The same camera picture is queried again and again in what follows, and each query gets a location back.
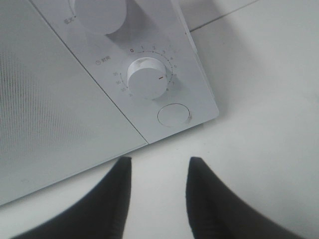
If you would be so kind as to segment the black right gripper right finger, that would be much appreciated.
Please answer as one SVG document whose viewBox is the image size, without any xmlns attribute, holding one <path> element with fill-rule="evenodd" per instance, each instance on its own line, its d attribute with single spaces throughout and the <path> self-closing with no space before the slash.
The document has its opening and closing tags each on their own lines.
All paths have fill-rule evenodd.
<svg viewBox="0 0 319 239">
<path fill-rule="evenodd" d="M 188 222 L 196 239 L 298 239 L 233 193 L 200 157 L 189 161 Z"/>
</svg>

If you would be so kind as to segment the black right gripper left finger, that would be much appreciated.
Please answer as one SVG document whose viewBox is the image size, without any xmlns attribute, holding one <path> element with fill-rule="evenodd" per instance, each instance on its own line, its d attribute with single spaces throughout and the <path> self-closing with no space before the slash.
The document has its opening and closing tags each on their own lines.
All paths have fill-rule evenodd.
<svg viewBox="0 0 319 239">
<path fill-rule="evenodd" d="M 18 239 L 121 239 L 128 215 L 132 159 L 121 157 L 83 198 Z"/>
</svg>

